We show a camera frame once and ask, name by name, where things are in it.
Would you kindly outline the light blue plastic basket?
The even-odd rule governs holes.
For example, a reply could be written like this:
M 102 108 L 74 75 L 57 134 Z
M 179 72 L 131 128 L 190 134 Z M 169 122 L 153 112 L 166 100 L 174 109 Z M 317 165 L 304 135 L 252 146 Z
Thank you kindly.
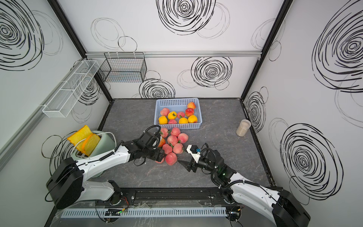
M 187 123 L 187 124 L 159 124 L 159 117 L 161 117 L 161 111 L 163 108 L 168 108 L 170 111 L 175 111 L 176 113 L 185 111 L 187 109 L 187 105 L 193 102 L 196 105 L 194 110 L 194 115 L 197 117 L 196 123 Z M 154 116 L 154 124 L 160 125 L 162 127 L 166 127 L 168 129 L 172 129 L 173 127 L 177 127 L 183 130 L 191 130 L 191 129 L 199 129 L 202 124 L 202 115 L 198 98 L 174 98 L 174 99 L 158 99 L 155 105 L 155 116 Z

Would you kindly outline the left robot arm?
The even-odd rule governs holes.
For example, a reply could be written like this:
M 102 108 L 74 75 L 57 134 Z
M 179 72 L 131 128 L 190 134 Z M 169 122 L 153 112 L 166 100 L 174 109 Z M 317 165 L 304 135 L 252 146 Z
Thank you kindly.
M 79 201 L 104 201 L 111 206 L 120 204 L 124 195 L 115 181 L 91 182 L 90 179 L 114 166 L 136 159 L 162 161 L 164 153 L 159 148 L 161 138 L 158 131 L 144 131 L 139 138 L 122 141 L 105 154 L 81 160 L 63 160 L 46 184 L 50 201 L 59 210 Z

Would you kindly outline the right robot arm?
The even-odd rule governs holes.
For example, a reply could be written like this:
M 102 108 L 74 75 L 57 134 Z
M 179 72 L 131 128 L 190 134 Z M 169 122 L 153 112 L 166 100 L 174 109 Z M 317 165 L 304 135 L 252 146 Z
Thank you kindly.
M 180 160 L 179 163 L 189 172 L 196 172 L 199 168 L 208 171 L 226 203 L 245 205 L 277 227 L 309 225 L 311 216 L 289 191 L 271 189 L 250 181 L 225 164 L 217 150 L 190 145 L 187 151 L 191 160 Z

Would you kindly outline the pink peach with leaf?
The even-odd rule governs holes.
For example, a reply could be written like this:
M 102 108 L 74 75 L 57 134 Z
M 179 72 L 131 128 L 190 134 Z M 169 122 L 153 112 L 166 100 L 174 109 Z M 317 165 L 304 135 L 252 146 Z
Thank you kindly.
M 167 138 L 169 135 L 169 130 L 167 128 L 162 127 L 160 130 L 160 135 L 163 138 Z

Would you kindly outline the mint green toaster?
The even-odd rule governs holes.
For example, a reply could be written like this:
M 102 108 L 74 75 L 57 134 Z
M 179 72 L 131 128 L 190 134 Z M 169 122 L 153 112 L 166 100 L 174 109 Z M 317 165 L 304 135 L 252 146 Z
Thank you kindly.
M 113 134 L 110 132 L 102 132 L 102 131 L 93 131 L 95 134 L 100 134 L 100 141 L 93 150 L 93 152 L 90 154 L 90 156 L 87 156 L 81 152 L 79 152 L 77 149 L 71 153 L 71 157 L 74 160 L 80 160 L 80 159 L 87 159 L 92 158 L 94 156 L 103 154 L 105 152 L 111 151 L 115 148 L 115 141 L 113 139 Z

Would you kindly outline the frosted plastic cup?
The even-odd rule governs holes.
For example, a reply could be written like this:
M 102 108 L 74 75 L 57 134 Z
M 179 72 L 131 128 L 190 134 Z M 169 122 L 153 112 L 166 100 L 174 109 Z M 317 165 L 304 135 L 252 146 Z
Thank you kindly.
M 248 132 L 250 127 L 251 127 L 251 122 L 247 119 L 243 119 L 243 120 L 241 120 L 241 122 L 236 130 L 236 134 L 239 137 L 243 137 Z

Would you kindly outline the yellow toast slice front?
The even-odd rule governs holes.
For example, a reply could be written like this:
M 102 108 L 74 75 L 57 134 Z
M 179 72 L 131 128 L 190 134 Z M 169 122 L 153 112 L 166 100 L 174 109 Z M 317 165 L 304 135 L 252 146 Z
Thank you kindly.
M 84 140 L 81 147 L 81 152 L 87 156 L 90 156 L 100 140 L 101 138 L 97 134 L 91 134 Z

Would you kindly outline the yellow toast slice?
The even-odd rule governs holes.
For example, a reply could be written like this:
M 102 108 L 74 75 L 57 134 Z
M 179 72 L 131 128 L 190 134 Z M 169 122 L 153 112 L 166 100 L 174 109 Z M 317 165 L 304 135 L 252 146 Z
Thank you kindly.
M 81 147 L 81 152 L 87 156 L 90 156 L 100 140 L 101 138 L 97 134 L 91 134 L 84 140 Z
M 70 137 L 67 138 L 67 140 L 73 144 L 76 149 L 78 151 L 82 151 L 83 150 L 83 142 L 79 143 L 81 140 L 88 138 L 90 135 L 92 135 L 92 131 L 90 130 L 90 128 L 85 125 L 84 127 L 82 127 L 80 130 L 78 130 L 77 132 L 75 132 L 74 134 L 72 134 Z

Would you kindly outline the yellow toast slice rear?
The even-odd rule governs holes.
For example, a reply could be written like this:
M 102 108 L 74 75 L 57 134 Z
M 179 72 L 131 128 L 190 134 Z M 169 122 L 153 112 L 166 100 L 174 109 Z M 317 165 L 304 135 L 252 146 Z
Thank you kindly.
M 73 144 L 76 149 L 78 151 L 82 151 L 83 150 L 83 142 L 79 143 L 81 140 L 88 138 L 90 135 L 92 135 L 92 131 L 90 130 L 90 128 L 85 125 L 84 127 L 82 127 L 80 130 L 78 130 L 77 132 L 75 132 L 74 134 L 72 134 L 70 137 L 67 138 L 67 140 Z

